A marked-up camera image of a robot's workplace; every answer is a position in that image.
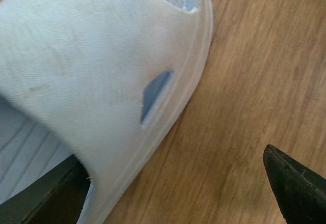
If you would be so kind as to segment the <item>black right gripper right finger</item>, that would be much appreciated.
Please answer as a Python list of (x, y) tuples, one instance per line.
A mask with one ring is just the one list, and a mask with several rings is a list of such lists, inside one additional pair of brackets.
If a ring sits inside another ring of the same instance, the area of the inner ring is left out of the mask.
[(266, 146), (263, 163), (287, 223), (325, 223), (325, 178), (273, 145)]

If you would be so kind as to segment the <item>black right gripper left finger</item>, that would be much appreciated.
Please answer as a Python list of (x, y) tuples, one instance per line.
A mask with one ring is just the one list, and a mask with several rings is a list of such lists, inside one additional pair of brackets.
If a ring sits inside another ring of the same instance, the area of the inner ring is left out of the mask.
[(89, 188), (87, 171), (71, 155), (1, 204), (1, 223), (77, 223)]

